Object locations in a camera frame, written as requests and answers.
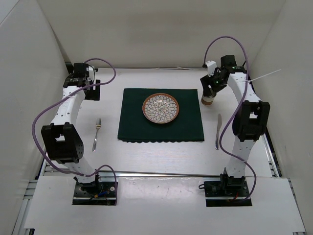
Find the metal cup with cork base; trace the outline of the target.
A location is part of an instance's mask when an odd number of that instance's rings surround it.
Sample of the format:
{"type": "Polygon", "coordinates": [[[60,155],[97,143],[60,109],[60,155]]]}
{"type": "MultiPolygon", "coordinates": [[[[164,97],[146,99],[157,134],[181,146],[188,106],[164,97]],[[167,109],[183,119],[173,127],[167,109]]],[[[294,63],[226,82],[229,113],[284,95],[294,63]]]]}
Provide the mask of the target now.
{"type": "Polygon", "coordinates": [[[203,105],[209,106],[213,103],[215,96],[211,93],[202,92],[201,103],[203,105]]]}

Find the floral patterned ceramic plate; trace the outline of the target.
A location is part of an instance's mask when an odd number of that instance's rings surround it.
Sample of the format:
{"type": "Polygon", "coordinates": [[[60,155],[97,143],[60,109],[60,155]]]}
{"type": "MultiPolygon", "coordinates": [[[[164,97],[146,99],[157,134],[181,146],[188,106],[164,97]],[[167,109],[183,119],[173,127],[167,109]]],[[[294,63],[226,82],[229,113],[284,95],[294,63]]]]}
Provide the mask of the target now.
{"type": "Polygon", "coordinates": [[[179,114],[177,100],[165,93],[156,93],[148,96],[142,104],[142,112],[145,118],[152,123],[167,124],[173,121],[179,114]]]}

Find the dark green cloth napkin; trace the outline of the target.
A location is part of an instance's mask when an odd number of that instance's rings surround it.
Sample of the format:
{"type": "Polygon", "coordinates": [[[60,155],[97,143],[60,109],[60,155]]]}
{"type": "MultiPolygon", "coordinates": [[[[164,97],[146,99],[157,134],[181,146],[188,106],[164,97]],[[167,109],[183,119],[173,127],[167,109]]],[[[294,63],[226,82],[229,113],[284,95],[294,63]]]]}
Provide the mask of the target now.
{"type": "Polygon", "coordinates": [[[204,141],[198,90],[125,88],[117,137],[137,143],[204,141]],[[169,94],[179,104],[178,116],[170,123],[156,124],[143,114],[144,100],[156,93],[169,94]]]}

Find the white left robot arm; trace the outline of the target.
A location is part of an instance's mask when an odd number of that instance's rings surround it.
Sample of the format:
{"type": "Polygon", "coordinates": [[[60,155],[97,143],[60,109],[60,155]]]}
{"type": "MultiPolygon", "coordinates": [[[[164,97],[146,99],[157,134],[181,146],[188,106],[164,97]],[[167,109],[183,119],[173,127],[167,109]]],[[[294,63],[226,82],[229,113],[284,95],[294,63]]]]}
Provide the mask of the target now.
{"type": "Polygon", "coordinates": [[[51,124],[43,126],[41,134],[50,160],[67,167],[70,171],[83,174],[76,175],[75,181],[90,195],[97,196],[102,192],[102,183],[98,181],[96,174],[86,177],[95,170],[83,157],[83,141],[75,128],[78,112],[84,100],[99,101],[100,87],[81,90],[60,104],[51,124]]]}

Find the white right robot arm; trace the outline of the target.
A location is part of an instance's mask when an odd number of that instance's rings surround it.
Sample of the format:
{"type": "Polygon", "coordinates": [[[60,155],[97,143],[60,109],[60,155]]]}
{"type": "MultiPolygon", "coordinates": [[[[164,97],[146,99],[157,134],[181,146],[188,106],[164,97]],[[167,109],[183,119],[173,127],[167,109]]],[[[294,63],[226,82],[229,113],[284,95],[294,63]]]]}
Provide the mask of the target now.
{"type": "Polygon", "coordinates": [[[217,93],[230,87],[238,102],[234,115],[226,124],[232,127],[234,146],[220,183],[212,186],[213,193],[230,196],[244,188],[245,168],[254,144],[265,133],[270,104],[262,101],[249,83],[247,70],[238,66],[233,55],[221,58],[221,65],[207,61],[203,65],[208,74],[200,79],[203,92],[201,102],[211,105],[217,93]]]}

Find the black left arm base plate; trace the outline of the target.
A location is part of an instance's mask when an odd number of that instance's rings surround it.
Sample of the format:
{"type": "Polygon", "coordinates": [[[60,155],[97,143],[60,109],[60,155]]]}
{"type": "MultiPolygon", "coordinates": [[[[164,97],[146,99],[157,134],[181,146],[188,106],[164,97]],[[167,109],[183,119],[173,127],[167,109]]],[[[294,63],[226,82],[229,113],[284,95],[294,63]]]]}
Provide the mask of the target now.
{"type": "Polygon", "coordinates": [[[75,187],[72,198],[72,205],[88,206],[116,206],[118,177],[116,172],[98,173],[90,183],[79,182],[74,177],[75,187]]]}

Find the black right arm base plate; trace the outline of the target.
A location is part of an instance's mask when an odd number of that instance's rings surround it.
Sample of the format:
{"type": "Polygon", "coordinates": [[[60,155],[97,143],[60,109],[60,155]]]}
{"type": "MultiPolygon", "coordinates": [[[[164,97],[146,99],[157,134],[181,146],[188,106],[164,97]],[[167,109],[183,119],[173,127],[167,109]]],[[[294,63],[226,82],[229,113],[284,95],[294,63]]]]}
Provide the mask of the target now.
{"type": "Polygon", "coordinates": [[[246,181],[239,189],[222,189],[221,181],[204,181],[198,186],[205,193],[206,207],[251,207],[246,181]]]}

